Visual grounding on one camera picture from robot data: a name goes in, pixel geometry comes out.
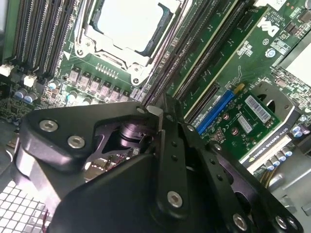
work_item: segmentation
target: ram slot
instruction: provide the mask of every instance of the ram slot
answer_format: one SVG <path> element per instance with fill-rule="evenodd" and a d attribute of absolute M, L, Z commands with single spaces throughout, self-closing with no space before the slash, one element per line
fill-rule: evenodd
<path fill-rule="evenodd" d="M 44 23 L 44 19 L 46 16 L 46 11 L 48 8 L 48 0 L 37 0 L 37 5 L 36 5 L 36 10 L 35 10 L 35 17 L 34 17 L 34 22 L 33 22 L 33 28 L 31 30 L 30 35 L 31 40 L 27 41 L 27 46 L 28 48 L 26 52 L 26 58 L 25 60 L 27 61 L 29 67 L 33 68 L 34 63 L 33 61 L 35 60 L 35 55 L 36 55 L 36 50 L 37 50 L 37 45 L 38 42 L 41 38 L 41 31 L 42 31 L 42 26 Z"/>
<path fill-rule="evenodd" d="M 222 0 L 213 0 L 208 3 L 206 8 L 204 9 L 204 12 L 198 19 L 198 26 L 199 27 L 193 27 L 193 29 L 186 35 L 188 37 L 190 35 L 190 38 L 186 41 L 184 41 L 182 48 L 180 51 L 177 52 L 178 56 L 175 57 L 175 59 L 172 62 L 172 66 L 168 70 L 168 72 L 165 73 L 165 79 L 160 83 L 160 85 L 157 87 L 154 100 L 152 103 L 156 102 L 158 97 L 167 89 L 167 87 L 171 84 L 172 80 L 175 79 L 176 76 L 179 76 L 179 68 L 181 67 L 182 63 L 185 60 L 185 57 L 190 52 L 190 49 L 194 45 L 194 42 L 196 41 L 197 37 L 200 35 L 203 29 L 206 28 L 206 26 L 209 25 L 210 19 L 212 16 L 216 13 L 218 9 L 218 5 Z"/>
<path fill-rule="evenodd" d="M 55 25 L 58 23 L 58 12 L 60 6 L 61 0 L 52 0 L 50 2 L 47 19 L 43 30 L 43 38 L 41 40 L 41 46 L 39 46 L 40 49 L 38 51 L 38 59 L 35 65 L 35 67 L 39 69 L 37 75 L 42 75 L 44 73 L 45 58 L 50 49 L 50 41 L 54 40 L 52 36 Z"/>
<path fill-rule="evenodd" d="M 202 15 L 204 10 L 208 6 L 209 2 L 205 0 L 202 3 L 200 3 L 200 4 L 201 5 L 197 8 L 197 10 L 192 15 L 192 18 L 189 20 L 185 30 L 180 35 L 179 38 L 181 38 L 181 39 L 179 40 L 177 45 L 174 47 L 173 51 L 171 52 L 170 57 L 168 58 L 166 63 L 163 64 L 163 68 L 161 70 L 157 71 L 157 73 L 158 73 L 157 76 L 158 77 L 157 77 L 155 83 L 152 85 L 152 87 L 151 87 L 150 91 L 148 92 L 147 96 L 143 100 L 143 102 L 142 102 L 143 105 L 145 105 L 145 106 L 150 105 L 150 103 L 155 100 L 155 96 L 158 96 L 157 88 L 159 87 L 159 85 L 162 82 L 166 82 L 166 73 L 167 73 L 167 71 L 171 67 L 174 58 L 178 55 L 178 51 L 182 50 L 185 42 L 189 39 L 190 32 L 192 31 L 193 27 L 198 22 L 200 16 Z"/>
<path fill-rule="evenodd" d="M 15 37 L 16 45 L 14 46 L 17 64 L 20 64 L 22 62 L 23 47 L 26 43 L 28 25 L 29 25 L 28 23 L 32 15 L 32 7 L 33 7 L 32 0 L 23 0 L 22 3 L 20 4 L 21 11 L 18 17 L 19 19 L 18 19 L 18 25 L 17 25 L 18 33 Z"/>
<path fill-rule="evenodd" d="M 74 0 L 69 0 L 63 6 L 62 18 L 59 22 L 58 33 L 56 35 L 55 46 L 51 52 L 47 73 L 52 76 L 55 72 L 58 61 L 60 60 L 61 51 L 63 50 L 65 39 L 69 30 L 69 21 L 74 9 Z"/>

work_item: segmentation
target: metal mesh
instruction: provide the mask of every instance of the metal mesh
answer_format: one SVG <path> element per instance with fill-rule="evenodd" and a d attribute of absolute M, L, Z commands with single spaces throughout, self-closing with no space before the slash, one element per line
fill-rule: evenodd
<path fill-rule="evenodd" d="M 0 193 L 0 233 L 42 233 L 45 205 L 13 181 Z M 47 217 L 45 226 L 51 221 Z"/>

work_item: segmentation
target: white sticker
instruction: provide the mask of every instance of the white sticker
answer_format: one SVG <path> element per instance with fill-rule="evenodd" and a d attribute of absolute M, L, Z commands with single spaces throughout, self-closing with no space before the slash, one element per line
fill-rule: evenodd
<path fill-rule="evenodd" d="M 239 121 L 239 123 L 241 124 L 241 126 L 243 127 L 243 129 L 244 129 L 244 131 L 245 131 L 246 133 L 250 133 L 250 132 L 253 130 L 252 126 L 247 122 L 247 120 L 245 119 L 245 117 L 240 116 L 240 117 L 238 118 L 238 121 Z"/>
<path fill-rule="evenodd" d="M 254 97 L 247 97 L 245 103 L 253 110 L 253 112 L 263 123 L 266 123 L 271 118 L 271 115 L 257 102 L 257 100 L 254 99 Z"/>
<path fill-rule="evenodd" d="M 286 0 L 270 0 L 268 4 L 274 8 L 276 11 L 279 11 L 281 7 L 286 3 Z"/>

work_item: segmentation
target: pcie slot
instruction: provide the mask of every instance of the pcie slot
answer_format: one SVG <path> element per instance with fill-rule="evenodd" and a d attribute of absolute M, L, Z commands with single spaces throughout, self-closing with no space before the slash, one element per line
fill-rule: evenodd
<path fill-rule="evenodd" d="M 215 96 L 217 91 L 219 90 L 219 85 L 214 84 L 203 96 L 202 100 L 199 101 L 193 108 L 193 110 L 187 115 L 185 121 L 191 124 L 198 115 L 202 112 L 207 103 Z"/>
<path fill-rule="evenodd" d="M 234 8 L 228 19 L 225 21 L 222 28 L 220 28 L 219 32 L 216 34 L 206 51 L 204 52 L 203 56 L 201 57 L 200 61 L 191 71 L 190 75 L 188 76 L 187 80 L 182 84 L 181 88 L 175 94 L 175 98 L 177 100 L 182 100 L 185 95 L 187 94 L 188 90 L 191 88 L 193 83 L 200 77 L 200 75 L 204 72 L 205 68 L 210 63 L 211 59 L 214 55 L 219 51 L 222 44 L 231 34 L 231 32 L 235 29 L 237 24 L 239 23 L 240 19 L 245 14 L 248 6 L 250 5 L 251 0 L 244 0 L 240 1 L 237 6 Z"/>

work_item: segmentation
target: dell logo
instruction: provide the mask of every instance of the dell logo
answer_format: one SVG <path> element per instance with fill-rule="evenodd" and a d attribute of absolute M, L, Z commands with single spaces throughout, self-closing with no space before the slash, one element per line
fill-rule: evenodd
<path fill-rule="evenodd" d="M 272 25 L 271 21 L 267 21 L 265 17 L 262 17 L 257 27 L 261 27 L 264 32 L 267 31 L 269 36 L 271 37 L 274 37 L 276 33 L 280 30 L 278 26 Z"/>

